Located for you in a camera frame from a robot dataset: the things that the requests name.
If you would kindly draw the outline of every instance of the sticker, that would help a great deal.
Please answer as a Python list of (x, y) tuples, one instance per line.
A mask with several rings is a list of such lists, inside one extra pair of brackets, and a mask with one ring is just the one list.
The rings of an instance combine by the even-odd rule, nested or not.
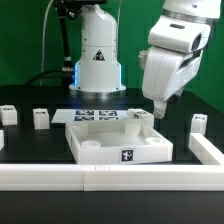
[(3, 110), (13, 110), (13, 108), (3, 108)]
[(94, 61), (105, 61), (103, 53), (101, 52), (101, 50), (99, 50), (95, 57), (93, 58)]
[(74, 121), (94, 121), (94, 117), (76, 116)]
[(77, 110), (76, 115), (81, 115), (81, 116), (93, 116), (94, 115), (94, 110)]
[(139, 119), (139, 116), (137, 114), (135, 114), (134, 119)]
[(199, 120), (205, 120), (204, 117), (195, 117), (195, 120), (197, 120), (197, 119), (199, 119)]
[(121, 150), (121, 162), (133, 162), (133, 160), (134, 160), (134, 150), (133, 149)]
[(46, 114), (44, 111), (36, 112), (36, 114)]
[(116, 110), (100, 110), (99, 111), (100, 116), (117, 116), (117, 111)]
[(136, 112), (137, 114), (147, 114), (147, 112), (145, 112), (145, 111), (138, 111), (138, 112)]

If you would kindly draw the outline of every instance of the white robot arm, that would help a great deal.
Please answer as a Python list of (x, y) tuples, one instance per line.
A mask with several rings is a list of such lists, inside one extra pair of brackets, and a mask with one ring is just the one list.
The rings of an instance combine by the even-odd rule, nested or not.
[(165, 0), (163, 15), (149, 33), (153, 46), (139, 56), (143, 95), (154, 101), (156, 118), (164, 117), (169, 99), (180, 96), (197, 74), (220, 5), (221, 0)]
[(110, 99), (125, 92), (117, 61), (117, 23), (99, 5), (82, 8), (82, 56), (75, 65), (73, 94)]

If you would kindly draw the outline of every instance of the table surface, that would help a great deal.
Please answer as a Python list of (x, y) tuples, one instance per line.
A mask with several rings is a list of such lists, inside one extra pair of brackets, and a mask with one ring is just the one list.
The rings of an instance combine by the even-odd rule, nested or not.
[[(34, 130), (33, 109), (153, 111), (141, 90), (109, 101), (80, 99), (60, 87), (0, 87), (0, 105), (14, 105), (17, 126), (4, 126), (0, 163), (75, 164), (64, 125)], [(207, 114), (206, 137), (224, 152), (224, 115), (190, 92), (179, 105), (168, 105), (155, 129), (174, 143), (172, 164), (200, 164), (187, 147), (193, 114)], [(222, 223), (224, 192), (0, 192), (3, 223)]]

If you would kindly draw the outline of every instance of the small white cube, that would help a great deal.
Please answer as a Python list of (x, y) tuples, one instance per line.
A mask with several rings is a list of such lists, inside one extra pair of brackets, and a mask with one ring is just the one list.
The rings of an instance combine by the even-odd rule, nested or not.
[(150, 127), (154, 127), (154, 116), (153, 114), (142, 110), (142, 109), (128, 109), (127, 110), (127, 115), (130, 119), (142, 119), (142, 120), (147, 120), (149, 123)]
[(47, 109), (33, 109), (33, 123), (35, 130), (49, 129), (49, 114)]
[(191, 121), (191, 133), (201, 133), (205, 135), (207, 119), (207, 115), (194, 114)]
[(3, 125), (17, 125), (17, 111), (13, 105), (0, 106), (0, 117)]

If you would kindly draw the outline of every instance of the wall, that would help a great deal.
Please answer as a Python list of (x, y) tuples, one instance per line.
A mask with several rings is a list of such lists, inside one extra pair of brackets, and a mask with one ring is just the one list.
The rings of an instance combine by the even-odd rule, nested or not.
[[(0, 85), (23, 85), (40, 72), (42, 26), (49, 1), (1, 0)], [(129, 88), (141, 88), (143, 71), (138, 65), (138, 54), (149, 47), (148, 33), (161, 15), (163, 3), (163, 0), (122, 0), (118, 60), (123, 66), (122, 82)], [(117, 18), (117, 0), (108, 0), (102, 8)], [(80, 18), (67, 20), (74, 62), (79, 59), (81, 51), (80, 21)], [(223, 40), (224, 15), (218, 21), (213, 42), (204, 53), (199, 74), (187, 90), (224, 113)], [(47, 23), (45, 54), (45, 70), (63, 65), (60, 28), (53, 8)]]

